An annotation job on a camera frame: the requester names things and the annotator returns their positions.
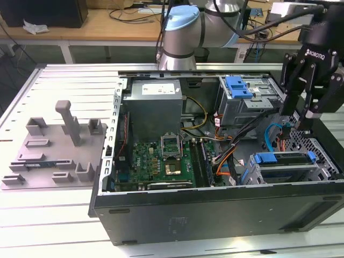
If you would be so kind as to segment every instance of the motherboard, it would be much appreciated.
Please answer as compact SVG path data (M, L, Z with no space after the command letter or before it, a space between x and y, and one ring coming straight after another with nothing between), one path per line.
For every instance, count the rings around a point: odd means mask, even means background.
M210 141L136 142L129 171L116 172L116 191L206 187L214 183L210 167L215 156Z

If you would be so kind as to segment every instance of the robotiq logo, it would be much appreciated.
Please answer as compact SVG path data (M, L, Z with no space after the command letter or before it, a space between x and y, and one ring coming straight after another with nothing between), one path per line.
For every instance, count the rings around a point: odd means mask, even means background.
M317 53L317 52L314 52L314 51L310 51L309 49L307 49L305 55L311 55L311 56L314 56L315 58L319 58L319 59L322 59L322 60L325 59L325 55Z

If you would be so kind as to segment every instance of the floor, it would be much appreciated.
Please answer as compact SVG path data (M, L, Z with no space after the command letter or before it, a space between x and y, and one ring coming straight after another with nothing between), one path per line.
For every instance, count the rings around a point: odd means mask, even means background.
M25 50L37 63L64 63L64 59L58 46L27 46ZM154 47L111 47L112 63L152 63L154 62ZM210 48L208 62L228 63L233 62L236 49ZM104 47L73 46L71 51L77 63L105 63ZM261 63L279 63L283 61L286 51L282 49L266 49L260 60ZM17 92L35 65L26 57L21 56L22 50L16 50L16 56L0 58L0 116L9 106ZM246 62L255 62L256 55L252 52Z

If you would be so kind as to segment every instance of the workbench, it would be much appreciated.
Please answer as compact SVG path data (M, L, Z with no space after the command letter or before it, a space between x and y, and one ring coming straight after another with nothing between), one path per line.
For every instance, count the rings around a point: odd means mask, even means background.
M251 8L262 8L263 14L267 14L270 7L269 3L249 2ZM150 13L134 13L131 15L123 13L121 19L134 19L144 17ZM88 19L81 28L60 28L50 27L49 32L32 35L22 27L7 27L4 20L2 23L15 41L21 45L56 45L61 48L66 63L75 63L70 46L104 46L105 56L111 56L109 46L140 46L155 47L157 36L160 31L160 23L154 17L150 17L151 23L144 24L127 24L109 17L108 10L89 9ZM258 22L265 21L265 18L257 17ZM274 35L278 32L287 30L287 25L281 25L273 28ZM267 49L300 49L301 44L297 41L298 31L287 34L272 42L266 44ZM11 45L13 41L8 38L0 28L0 45L7 46L6 51L13 56ZM243 62L246 51L250 48L251 43L244 39L239 39L231 48L237 48L235 62Z
M198 64L200 70L279 71L280 64ZM0 118L0 178L27 135L30 117L60 124L57 100L68 99L80 124L100 118L109 124L118 72L155 70L154 64L55 64L35 69L5 114ZM341 140L344 117L323 115ZM339 257L344 253L344 210L304 233L255 235L237 238L112 245L98 218L88 217L92 190L0 191L1 257L242 257L270 250L277 257Z

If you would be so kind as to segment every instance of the ventilation grille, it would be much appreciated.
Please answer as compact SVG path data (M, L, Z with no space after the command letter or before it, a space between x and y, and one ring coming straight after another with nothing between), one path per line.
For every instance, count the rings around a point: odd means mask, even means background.
M295 117L291 116L289 118L289 123L295 124L296 122ZM338 169L320 146L319 142L314 138L303 138L302 133L302 131L291 131L291 139L285 142L286 150L301 152L312 151L319 158L317 161L318 164L323 164L331 174L338 174Z

